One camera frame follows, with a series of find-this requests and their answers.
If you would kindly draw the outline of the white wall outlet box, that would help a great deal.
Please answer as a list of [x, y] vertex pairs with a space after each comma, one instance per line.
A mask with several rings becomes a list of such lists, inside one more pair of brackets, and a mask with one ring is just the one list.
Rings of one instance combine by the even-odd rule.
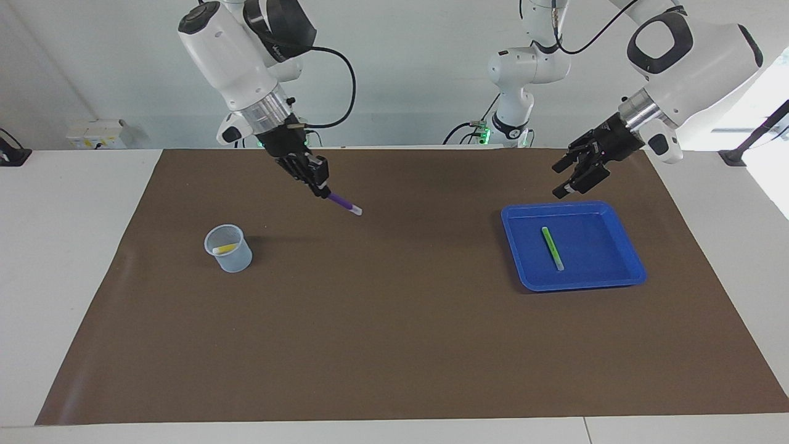
[[68, 127], [65, 135], [74, 149], [129, 149], [132, 135], [121, 119], [78, 121]]

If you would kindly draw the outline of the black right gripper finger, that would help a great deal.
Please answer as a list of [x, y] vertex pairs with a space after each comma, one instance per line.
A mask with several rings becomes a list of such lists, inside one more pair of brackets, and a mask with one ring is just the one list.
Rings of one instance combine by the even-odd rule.
[[302, 182], [312, 189], [328, 189], [328, 160], [325, 157], [303, 157], [303, 164]]
[[277, 161], [290, 176], [307, 185], [319, 199], [328, 199], [332, 191], [328, 186], [330, 176], [328, 161]]

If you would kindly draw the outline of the blue plastic tray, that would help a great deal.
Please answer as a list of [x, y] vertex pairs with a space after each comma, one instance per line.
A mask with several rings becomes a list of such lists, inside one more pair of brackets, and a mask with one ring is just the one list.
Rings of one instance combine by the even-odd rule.
[[[602, 200], [508, 205], [501, 220], [518, 277], [533, 292], [612, 289], [647, 280], [623, 223]], [[552, 233], [564, 271], [552, 261], [543, 226]]]

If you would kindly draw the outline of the black table clamp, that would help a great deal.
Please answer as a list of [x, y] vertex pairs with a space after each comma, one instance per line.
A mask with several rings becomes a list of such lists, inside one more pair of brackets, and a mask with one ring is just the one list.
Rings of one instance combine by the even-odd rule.
[[0, 126], [0, 167], [20, 167], [31, 154], [31, 149]]
[[781, 121], [787, 119], [789, 115], [789, 99], [783, 102], [777, 110], [771, 113], [763, 123], [755, 128], [738, 146], [734, 149], [719, 150], [718, 156], [724, 161], [727, 166], [735, 168], [744, 168], [746, 163], [743, 160], [746, 151], [753, 148], [753, 146], [772, 130], [777, 128]]

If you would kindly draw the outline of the translucent plastic cup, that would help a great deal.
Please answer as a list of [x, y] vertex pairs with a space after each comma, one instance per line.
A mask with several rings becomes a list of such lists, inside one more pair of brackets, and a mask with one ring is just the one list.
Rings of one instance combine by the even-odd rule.
[[[213, 247], [226, 244], [238, 244], [239, 246], [227, 255], [212, 255]], [[206, 234], [203, 247], [206, 253], [211, 255], [218, 262], [220, 268], [227, 273], [243, 271], [253, 261], [253, 251], [248, 245], [244, 232], [233, 224], [223, 224], [209, 231]]]

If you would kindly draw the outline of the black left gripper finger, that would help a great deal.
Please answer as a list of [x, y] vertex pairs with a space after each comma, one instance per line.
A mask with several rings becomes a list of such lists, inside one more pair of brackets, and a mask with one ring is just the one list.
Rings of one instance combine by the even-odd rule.
[[583, 162], [583, 157], [589, 154], [594, 154], [595, 144], [597, 140], [595, 137], [580, 137], [569, 144], [565, 154], [552, 165], [552, 171], [555, 173], [562, 173], [570, 166]]
[[569, 180], [552, 189], [552, 195], [556, 199], [563, 199], [570, 194], [585, 194], [609, 176], [610, 171], [603, 163], [578, 164]]

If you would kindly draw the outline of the purple marker pen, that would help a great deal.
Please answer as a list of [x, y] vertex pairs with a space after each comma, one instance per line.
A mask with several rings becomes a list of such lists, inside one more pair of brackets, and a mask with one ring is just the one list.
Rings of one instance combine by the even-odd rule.
[[342, 196], [340, 196], [340, 195], [338, 195], [336, 193], [329, 194], [327, 199], [331, 200], [332, 202], [335, 202], [335, 204], [337, 204], [337, 205], [340, 205], [341, 208], [344, 208], [344, 210], [349, 211], [350, 213], [354, 214], [355, 216], [362, 216], [363, 215], [363, 209], [361, 207], [351, 203], [349, 200], [344, 199], [344, 197], [342, 197]]

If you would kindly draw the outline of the green marker pen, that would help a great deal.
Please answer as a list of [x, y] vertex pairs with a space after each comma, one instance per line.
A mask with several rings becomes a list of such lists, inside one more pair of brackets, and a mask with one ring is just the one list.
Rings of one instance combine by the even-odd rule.
[[563, 259], [560, 256], [560, 251], [556, 247], [555, 240], [552, 237], [552, 233], [547, 226], [543, 226], [541, 228], [541, 233], [546, 242], [547, 249], [549, 249], [550, 256], [552, 257], [552, 261], [554, 261], [554, 265], [558, 271], [564, 271], [565, 267], [563, 264]]

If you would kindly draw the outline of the brown table mat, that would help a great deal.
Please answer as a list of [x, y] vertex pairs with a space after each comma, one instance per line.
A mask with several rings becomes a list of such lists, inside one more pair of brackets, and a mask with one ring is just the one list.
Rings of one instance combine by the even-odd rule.
[[[590, 195], [647, 281], [550, 294], [501, 210], [552, 198], [555, 150], [325, 155], [362, 217], [260, 150], [161, 154], [37, 424], [789, 411], [642, 152]], [[238, 273], [203, 247], [223, 224], [253, 251]]]

